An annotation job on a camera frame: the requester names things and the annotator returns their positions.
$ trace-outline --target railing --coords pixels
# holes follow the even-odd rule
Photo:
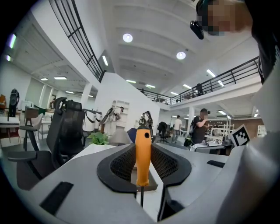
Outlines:
[[[202,82],[200,85],[196,85],[192,89],[180,93],[178,96],[172,97],[171,105],[234,85],[240,82],[241,79],[243,81],[245,78],[258,74],[258,58],[253,58],[227,72]]]
[[[160,102],[160,103],[164,103],[166,105],[171,105],[171,97],[169,96],[164,96],[162,94],[158,94],[158,93],[153,93],[147,90],[140,90],[140,92],[142,92],[145,96],[147,96],[148,98],[150,98],[152,101],[155,102]]]
[[[101,82],[104,70],[101,68],[84,31],[74,0],[49,0],[54,13],[65,34],[74,48],[93,73]]]

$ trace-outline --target screwdriver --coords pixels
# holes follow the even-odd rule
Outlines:
[[[136,185],[141,186],[141,206],[144,202],[144,187],[149,185],[149,166],[151,162],[151,133],[148,127],[140,126],[137,129],[136,139]]]

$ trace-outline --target gray surface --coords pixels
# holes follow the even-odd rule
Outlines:
[[[39,182],[30,194],[33,204],[39,205],[60,183],[67,181],[74,186],[62,203],[56,217],[73,224],[84,223],[152,223],[133,194],[116,193],[98,178],[99,162],[125,148],[127,145],[78,157],[71,160]]]
[[[207,162],[209,160],[215,160],[226,163],[228,160],[228,156],[203,154],[173,148],[168,145],[158,145],[188,159],[192,165],[190,175],[181,185],[168,188],[170,197],[185,207],[197,199],[210,186],[222,170],[222,168],[209,165]]]
[[[228,194],[232,186],[233,180],[236,176],[236,173],[238,171],[240,158],[244,148],[244,146],[240,146],[234,148],[231,151],[231,155],[229,156],[225,166],[221,169],[220,174],[213,181],[213,183],[207,187],[207,189],[203,192],[202,195],[200,195],[193,203],[187,206],[184,210],[168,219],[163,220],[161,223],[216,223],[221,205],[226,195]],[[185,197],[187,191],[189,191],[189,189],[185,189],[181,197]],[[179,195],[172,193],[172,196],[174,198],[177,198]]]

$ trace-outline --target chair armrest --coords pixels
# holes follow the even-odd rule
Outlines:
[[[12,162],[28,162],[37,159],[36,151],[9,152],[8,160]]]
[[[37,129],[32,126],[20,126],[19,129],[24,131],[37,131]]]

